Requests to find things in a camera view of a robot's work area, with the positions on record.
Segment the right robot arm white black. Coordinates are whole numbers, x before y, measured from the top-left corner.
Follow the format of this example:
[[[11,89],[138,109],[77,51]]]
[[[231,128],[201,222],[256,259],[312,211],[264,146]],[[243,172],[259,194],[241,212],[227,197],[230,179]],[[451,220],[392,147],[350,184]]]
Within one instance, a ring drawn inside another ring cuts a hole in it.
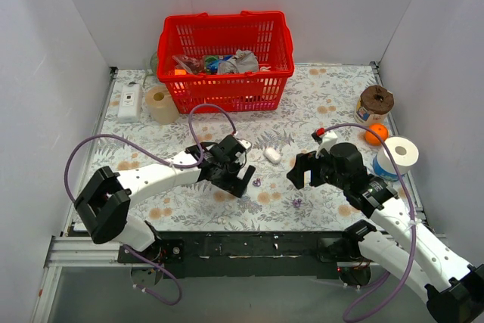
[[[483,313],[483,267],[454,253],[421,222],[385,181],[370,174],[351,143],[297,154],[287,178],[298,189],[339,188],[365,219],[348,227],[342,242],[350,260],[363,257],[402,279],[437,322],[472,322]]]

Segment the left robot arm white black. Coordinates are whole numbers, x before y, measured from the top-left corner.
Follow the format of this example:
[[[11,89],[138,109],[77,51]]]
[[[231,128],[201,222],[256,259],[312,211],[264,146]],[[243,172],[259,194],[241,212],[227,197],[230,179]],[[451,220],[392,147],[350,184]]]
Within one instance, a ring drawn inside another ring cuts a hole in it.
[[[256,170],[243,169],[252,144],[233,135],[220,142],[193,145],[167,163],[152,163],[137,169],[98,169],[89,179],[74,207],[94,244],[117,242],[127,245],[144,262],[153,262],[161,252],[154,227],[129,215],[138,203],[183,185],[208,181],[234,197],[242,197]]]

